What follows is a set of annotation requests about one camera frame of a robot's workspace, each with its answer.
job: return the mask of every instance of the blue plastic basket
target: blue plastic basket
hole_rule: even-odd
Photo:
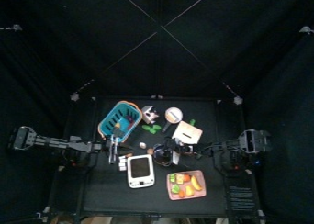
[[[142,111],[134,103],[120,101],[112,111],[98,125],[98,132],[107,138],[119,130],[119,135],[114,135],[118,142],[126,141],[131,131],[142,121]]]

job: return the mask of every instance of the black object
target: black object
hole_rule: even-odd
[[[237,172],[243,169],[241,152],[223,151],[221,153],[221,165],[227,172]]]
[[[26,151],[36,145],[58,149],[72,149],[87,153],[98,153],[103,150],[102,142],[84,142],[76,136],[71,136],[70,140],[63,140],[38,135],[34,129],[27,126],[14,129],[8,141],[10,150]]]
[[[19,224],[19,223],[43,223],[42,214],[38,212],[35,214],[24,215],[15,218],[0,218],[0,223]]]
[[[241,173],[238,177],[225,176],[223,184],[230,224],[239,223],[239,220],[250,220],[250,223],[261,224],[261,219],[265,219],[265,215],[261,208],[254,174]]]
[[[154,161],[163,166],[173,164],[173,149],[165,144],[158,144],[154,147]]]

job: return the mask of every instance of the black enclosure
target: black enclosure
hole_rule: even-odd
[[[313,1],[0,0],[0,222],[43,210],[55,171],[52,150],[7,151],[12,129],[63,138],[92,97],[154,96],[243,100],[271,134],[262,210],[313,223]]]

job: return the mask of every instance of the pink plate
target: pink plate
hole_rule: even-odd
[[[183,200],[183,199],[198,198],[198,197],[206,196],[206,183],[205,183],[205,180],[203,180],[203,175],[202,175],[201,170],[185,171],[185,172],[179,172],[179,173],[174,173],[174,174],[189,174],[190,176],[195,175],[195,177],[199,181],[199,184],[202,186],[202,191],[198,191],[197,189],[194,189],[194,196],[186,196],[185,198],[181,198],[178,194],[173,193],[173,185],[175,183],[171,182],[171,174],[169,174],[167,175],[167,189],[169,189],[170,199],[171,200]],[[191,185],[191,182],[183,182],[182,184],[178,184],[178,185],[181,187],[181,190],[183,190],[185,193],[186,193],[186,187],[187,187],[187,185]]]

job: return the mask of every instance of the black table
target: black table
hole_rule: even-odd
[[[67,122],[66,138],[82,136],[84,140],[100,140],[98,123],[108,115],[114,105],[127,100],[139,108],[154,106],[159,113],[157,124],[166,124],[165,112],[175,106],[183,111],[183,120],[195,119],[195,127],[202,129],[199,143],[237,139],[245,130],[242,108],[231,100],[211,99],[145,99],[96,97],[74,103]],[[135,150],[134,154],[146,154],[139,147],[145,142],[149,148],[171,136],[177,125],[167,132],[151,134],[143,130],[143,121],[130,134],[126,144]],[[84,173],[56,172],[52,187],[52,213],[70,213],[79,217],[91,216],[146,216],[149,218],[225,218],[226,199],[223,178],[214,168],[214,160],[202,156],[197,160],[182,155],[178,165],[163,167],[155,163],[155,184],[146,188],[133,189],[127,184],[127,172],[119,171],[118,164],[108,163],[108,155],[100,153],[95,158],[95,167]],[[206,182],[206,196],[187,200],[170,200],[167,174],[202,170]]]

